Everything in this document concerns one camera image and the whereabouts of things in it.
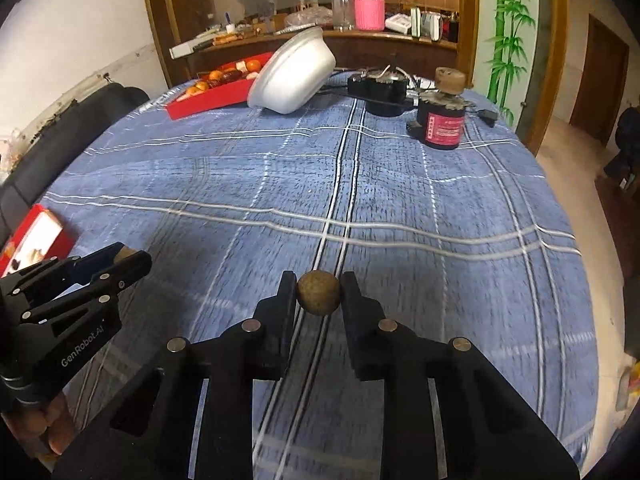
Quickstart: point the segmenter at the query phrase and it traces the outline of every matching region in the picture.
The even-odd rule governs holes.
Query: red tray
[[[260,64],[264,66],[267,61],[270,60],[271,56],[273,56],[273,52],[265,52],[257,56],[244,57],[241,60],[247,62],[251,59],[257,59],[260,61]],[[219,68],[224,70],[225,68],[235,66],[236,63],[233,62],[221,65]],[[207,75],[204,75],[200,79],[202,81],[206,80]],[[241,79],[216,88],[210,88],[202,94],[194,95],[183,101],[173,100],[166,106],[166,110],[169,112],[169,117],[175,121],[176,119],[204,112],[205,110],[213,110],[214,108],[243,103],[246,101],[249,90],[254,82],[255,79]]]

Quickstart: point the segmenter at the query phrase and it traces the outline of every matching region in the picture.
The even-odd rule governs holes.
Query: doorway
[[[587,54],[571,125],[603,146],[609,142],[626,83],[629,46],[589,15]]]

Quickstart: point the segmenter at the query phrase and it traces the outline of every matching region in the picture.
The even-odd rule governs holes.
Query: wooden cabinet
[[[243,57],[275,52],[292,37],[293,34],[261,36],[210,47],[188,58],[191,75],[195,77],[198,72],[208,72]],[[437,67],[456,65],[456,45],[448,41],[431,43],[386,32],[326,30],[324,42],[334,53],[337,66],[344,68],[384,68],[395,56],[401,68],[415,75],[433,78]]]
[[[171,87],[190,78],[183,59],[171,59],[169,49],[194,38],[206,27],[213,0],[145,0],[154,43],[167,84]]]

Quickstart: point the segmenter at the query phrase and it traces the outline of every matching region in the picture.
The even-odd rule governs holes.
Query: cork cap
[[[465,89],[466,75],[460,70],[441,66],[436,69],[436,88],[441,92],[460,95]]]

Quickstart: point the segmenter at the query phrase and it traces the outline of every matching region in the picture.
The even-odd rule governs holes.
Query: red label
[[[424,139],[443,146],[454,146],[460,142],[464,117],[443,117],[429,114]]]

